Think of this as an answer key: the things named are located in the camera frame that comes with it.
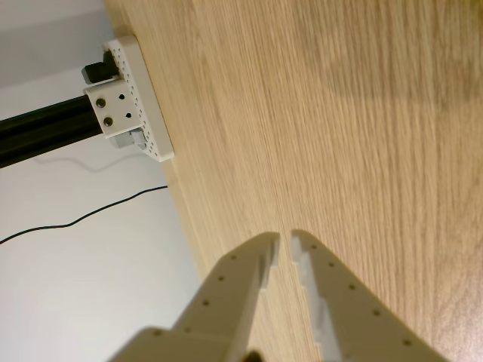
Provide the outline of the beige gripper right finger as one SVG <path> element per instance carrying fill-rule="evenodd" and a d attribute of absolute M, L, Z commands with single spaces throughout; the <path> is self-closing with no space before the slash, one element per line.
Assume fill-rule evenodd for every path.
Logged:
<path fill-rule="evenodd" d="M 291 258 L 324 361 L 444 360 L 315 236 L 294 230 Z"/>

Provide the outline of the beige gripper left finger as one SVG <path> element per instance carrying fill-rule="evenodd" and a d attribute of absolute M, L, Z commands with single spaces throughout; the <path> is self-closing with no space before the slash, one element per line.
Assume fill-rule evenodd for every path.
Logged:
<path fill-rule="evenodd" d="M 278 259 L 279 235 L 264 232 L 220 258 L 170 330 L 147 327 L 113 361 L 261 361 L 248 350 L 259 292 Z"/>

